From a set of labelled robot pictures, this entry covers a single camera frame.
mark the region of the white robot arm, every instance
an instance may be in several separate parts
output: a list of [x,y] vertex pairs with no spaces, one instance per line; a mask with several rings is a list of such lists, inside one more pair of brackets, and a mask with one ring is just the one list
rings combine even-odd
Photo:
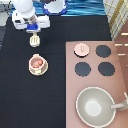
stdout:
[[[12,13],[12,21],[16,29],[27,29],[27,32],[39,32],[41,28],[50,27],[49,17],[35,15],[35,7],[32,0],[12,0],[15,11]],[[28,24],[37,24],[38,29],[28,29]]]
[[[38,0],[44,2],[45,14],[56,14],[65,12],[65,0]],[[40,45],[40,38],[37,36],[37,32],[41,31],[41,28],[50,27],[50,20],[47,15],[36,16],[36,10],[33,6],[32,0],[12,0],[12,4],[15,7],[15,11],[12,13],[12,22],[16,29],[26,29],[26,32],[33,33],[30,38],[30,45],[36,47]]]

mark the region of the blue object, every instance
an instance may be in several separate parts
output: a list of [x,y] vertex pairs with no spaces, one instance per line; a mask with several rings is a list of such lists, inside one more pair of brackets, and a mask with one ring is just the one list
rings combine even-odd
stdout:
[[[65,1],[68,3],[68,9],[65,14],[64,12],[60,12],[58,15],[60,14],[61,16],[106,15],[103,0],[65,0]],[[33,1],[33,5],[36,9],[37,15],[44,15],[44,3]],[[12,12],[14,10],[15,8],[14,6],[12,6],[12,10],[10,11],[10,16],[12,16]]]
[[28,24],[27,30],[38,30],[38,25],[36,23],[34,24]]

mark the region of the metal rod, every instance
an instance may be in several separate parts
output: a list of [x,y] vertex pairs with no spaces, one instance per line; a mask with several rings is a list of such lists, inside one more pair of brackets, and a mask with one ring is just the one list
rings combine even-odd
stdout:
[[125,56],[125,54],[118,54],[118,56]]
[[123,44],[115,44],[115,46],[122,46]]
[[124,44],[124,46],[128,46],[128,44]]
[[122,36],[128,36],[128,33],[121,33]]

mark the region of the black tabletop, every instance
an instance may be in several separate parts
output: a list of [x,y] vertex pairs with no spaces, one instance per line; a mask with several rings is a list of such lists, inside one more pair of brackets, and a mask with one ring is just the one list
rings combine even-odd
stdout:
[[[7,20],[0,50],[0,128],[66,128],[66,41],[110,41],[107,16],[50,17],[51,27],[38,34],[16,31]],[[29,72],[28,61],[40,54],[48,64],[42,76]]]

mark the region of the small bowl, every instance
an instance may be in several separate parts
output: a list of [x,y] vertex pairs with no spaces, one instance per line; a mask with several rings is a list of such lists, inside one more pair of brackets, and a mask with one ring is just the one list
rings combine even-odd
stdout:
[[[39,68],[34,68],[33,63],[38,60],[42,60],[43,64]],[[34,54],[33,57],[29,60],[29,71],[33,75],[37,75],[37,76],[42,75],[47,71],[47,69],[48,69],[47,61],[43,57],[39,56],[39,54]]]

